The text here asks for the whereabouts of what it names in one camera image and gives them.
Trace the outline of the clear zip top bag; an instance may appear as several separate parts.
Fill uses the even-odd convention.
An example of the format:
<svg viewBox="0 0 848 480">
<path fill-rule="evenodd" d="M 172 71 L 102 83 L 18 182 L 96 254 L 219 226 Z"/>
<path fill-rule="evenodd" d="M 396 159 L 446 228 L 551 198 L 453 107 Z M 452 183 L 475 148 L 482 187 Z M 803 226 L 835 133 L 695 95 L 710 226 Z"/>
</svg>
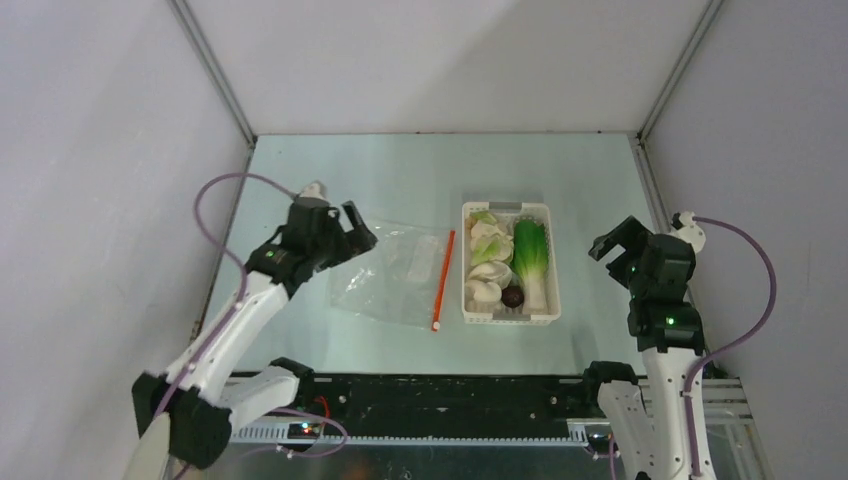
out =
<svg viewBox="0 0 848 480">
<path fill-rule="evenodd" d="M 330 270 L 329 305 L 375 321 L 429 330 L 450 230 L 373 219 L 377 243 Z"/>
</svg>

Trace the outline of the green bok choy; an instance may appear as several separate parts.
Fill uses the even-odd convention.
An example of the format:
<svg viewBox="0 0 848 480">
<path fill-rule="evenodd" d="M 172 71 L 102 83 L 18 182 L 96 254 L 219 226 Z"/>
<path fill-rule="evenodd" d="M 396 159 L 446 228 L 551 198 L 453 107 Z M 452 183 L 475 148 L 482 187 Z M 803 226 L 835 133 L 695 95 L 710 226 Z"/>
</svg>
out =
<svg viewBox="0 0 848 480">
<path fill-rule="evenodd" d="M 543 224 L 530 219 L 515 223 L 513 271 L 524 293 L 525 313 L 547 310 L 546 277 L 549 267 L 547 233 Z"/>
</svg>

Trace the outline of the dark brown mushroom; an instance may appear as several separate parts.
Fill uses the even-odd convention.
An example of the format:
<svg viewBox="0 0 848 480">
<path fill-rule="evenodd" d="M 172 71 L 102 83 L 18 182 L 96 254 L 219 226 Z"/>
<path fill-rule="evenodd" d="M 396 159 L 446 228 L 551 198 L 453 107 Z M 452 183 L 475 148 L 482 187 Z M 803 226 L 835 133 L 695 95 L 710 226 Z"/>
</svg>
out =
<svg viewBox="0 0 848 480">
<path fill-rule="evenodd" d="M 509 285 L 501 292 L 501 302 L 508 309 L 521 307 L 525 302 L 525 294 L 519 285 Z"/>
</svg>

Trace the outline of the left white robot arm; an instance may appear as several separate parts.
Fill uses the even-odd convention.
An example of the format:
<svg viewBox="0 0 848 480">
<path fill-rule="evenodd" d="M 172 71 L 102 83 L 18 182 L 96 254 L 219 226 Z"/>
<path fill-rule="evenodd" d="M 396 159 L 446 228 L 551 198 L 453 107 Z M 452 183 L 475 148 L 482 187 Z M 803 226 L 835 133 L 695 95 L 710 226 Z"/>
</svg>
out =
<svg viewBox="0 0 848 480">
<path fill-rule="evenodd" d="M 209 329 L 164 372 L 143 373 L 132 385 L 140 442 L 160 464 L 169 457 L 206 469 L 231 435 L 278 408 L 304 416 L 315 388 L 294 368 L 273 362 L 258 375 L 227 386 L 239 360 L 264 326 L 314 274 L 372 250 L 376 236 L 352 201 L 341 208 L 299 197 L 288 220 L 241 266 L 241 283 Z"/>
</svg>

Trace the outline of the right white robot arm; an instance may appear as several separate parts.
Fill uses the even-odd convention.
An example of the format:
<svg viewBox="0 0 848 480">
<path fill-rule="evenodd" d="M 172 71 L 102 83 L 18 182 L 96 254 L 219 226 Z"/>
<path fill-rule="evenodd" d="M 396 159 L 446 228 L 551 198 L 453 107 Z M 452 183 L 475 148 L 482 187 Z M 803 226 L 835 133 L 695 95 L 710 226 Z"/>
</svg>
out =
<svg viewBox="0 0 848 480">
<path fill-rule="evenodd" d="M 691 212 L 675 215 L 668 233 L 653 233 L 634 217 L 597 237 L 589 256 L 607 264 L 630 295 L 628 331 L 647 375 L 642 387 L 630 365 L 593 362 L 581 392 L 585 411 L 607 418 L 609 457 L 629 479 L 713 479 L 700 363 L 705 356 L 701 316 L 685 296 L 706 236 Z"/>
</svg>

